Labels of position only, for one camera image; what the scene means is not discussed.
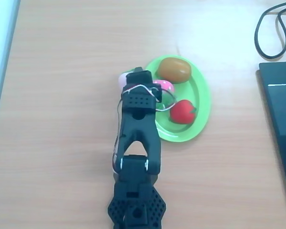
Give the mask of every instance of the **table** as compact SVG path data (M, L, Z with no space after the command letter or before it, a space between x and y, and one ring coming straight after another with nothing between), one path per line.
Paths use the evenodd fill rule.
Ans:
M22 0L0 104L0 229L112 228L117 77L163 54L192 60L213 101L196 139L162 142L163 229L286 229L253 42L279 3ZM268 54L274 21L260 30Z

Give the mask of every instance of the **white wire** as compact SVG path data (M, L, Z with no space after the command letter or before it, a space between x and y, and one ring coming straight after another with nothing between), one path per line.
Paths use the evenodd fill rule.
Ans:
M113 148L113 156L112 156L112 167L113 167L114 172L115 172L115 161L116 161L116 157L117 157L117 147L119 145L119 140L120 140L119 135L120 135L120 131L121 131L121 120L120 120L120 111L119 111L119 107L120 107L121 103L122 103L122 99L120 99L118 106L117 106L118 134L117 134L116 139L115 139L114 148Z
M137 87L143 87L143 88L145 88L150 95L152 95L153 97L156 98L156 96L154 96L153 92L152 92L151 90L149 90L148 87L146 87L146 86L143 85L143 84L136 85L136 86L134 86L134 87L132 87L132 88L130 88L130 89L124 91L122 94L125 94L126 92L130 93L131 90L133 90L133 89L135 89L135 88L137 88Z
M156 111L168 111L169 109L171 109L173 106L175 106L176 105L176 103L173 103L172 105L170 105L169 107L167 107L167 108L165 108L165 109L157 109L156 108Z

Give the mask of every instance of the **black cable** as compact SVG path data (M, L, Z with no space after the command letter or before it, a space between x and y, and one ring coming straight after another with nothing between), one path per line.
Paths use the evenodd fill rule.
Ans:
M261 26L261 23L262 23L263 18L264 18L270 11L275 10L275 9L277 9L277 8L280 8L280 7L282 7L282 6L286 6L286 2L267 9L267 10L262 14L262 16L260 17L260 19L259 19L259 21L258 21L258 23L257 23L256 29L255 29L255 33L254 33L254 43L255 43L256 50L257 50L257 52L258 52L262 57L264 57L264 58L266 58L266 59L270 59L270 60L271 60L271 59L278 58L278 57L282 56L282 55L286 52L286 27L285 27L285 25L284 25L284 23L283 23L283 20L282 20L282 14L286 12L286 9L280 11L280 12L277 14L278 21L280 22L280 24L281 24L281 26L282 26L282 29L283 29L283 31L284 31L284 36L285 36L285 46L284 46L283 50L282 50L279 54L277 54L277 55L269 56L269 55L265 54L265 53L262 51L262 49L261 49L261 47L259 46L259 43L258 43L258 31L259 31L259 27Z

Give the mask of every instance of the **cable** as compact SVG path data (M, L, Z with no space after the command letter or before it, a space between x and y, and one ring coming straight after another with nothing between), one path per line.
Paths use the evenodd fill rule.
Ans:
M129 88L128 90L124 91L122 94L125 94L126 92L130 93L131 90L133 90L133 89L135 89L135 88L137 88L137 87L143 87L143 88L145 88L145 89L147 90L147 92L148 92L150 95L152 95L153 97L155 97L155 96L154 96L154 94L153 94L153 92L152 92L152 89L156 89L157 91L159 90L159 89L156 88L156 87L152 87L152 88L149 90L148 87L144 86L143 84L139 84L139 85L136 85L136 86L134 86L134 87Z
M166 89L162 89L162 91L165 91L165 92L167 92L173 99L174 99L174 101L173 101L173 103L172 103L172 105L170 105L169 107L165 107L164 106L164 104L163 104L163 108L164 109L156 109L156 111L168 111L169 109L171 109L173 106L175 106L176 105L176 103L177 103L177 101L176 101L176 97L170 92L170 91L168 91L168 90L166 90Z
M114 147L113 147L113 155L112 155L112 167L113 167L113 171L115 171L115 161L116 161L116 155L117 155L117 151L116 148L119 145L119 135L120 135L120 129L121 129L121 121L120 121L120 111L119 111L119 107L120 104L122 103L122 98L119 100L118 106L117 106L117 113L118 113L118 134L116 136L115 142L114 142Z
M275 59L275 58L278 58L280 56L282 56L285 52L286 52L286 27L283 23L283 20L282 20L282 14L286 12L286 9L280 11L278 14L277 14L277 18L278 18L278 21L280 22L281 26L282 26L282 29L283 29L283 32L284 32L284 36L285 36L285 46L284 48L282 49L282 51L277 54L277 55L274 55L274 56L269 56L267 54L265 54L261 47L259 46L259 42L258 42L258 31L259 31L259 27L261 26L261 23L262 23L262 20L264 19L264 17L272 10L275 10L277 8L280 8L280 7L283 7L283 6L286 6L286 2L285 3L282 3L282 4L279 4L279 5L276 5L274 7L271 7L269 9L267 9L263 14L262 16L260 17L258 23L257 23L257 26L256 26L256 29L255 29L255 33L254 33L254 43L255 43L255 47L256 47L256 50L257 52L264 58L266 59Z

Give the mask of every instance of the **mounting holes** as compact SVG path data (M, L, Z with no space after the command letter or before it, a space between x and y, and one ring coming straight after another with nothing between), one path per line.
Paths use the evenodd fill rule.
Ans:
M141 209L136 208L136 209L133 211L133 217L135 217L135 218L141 218L141 216L142 216L142 211L141 211Z
M136 120L141 120L141 119L143 119L144 117L145 117L145 113L142 112L141 110L135 111L135 112L133 113L133 118L136 119Z

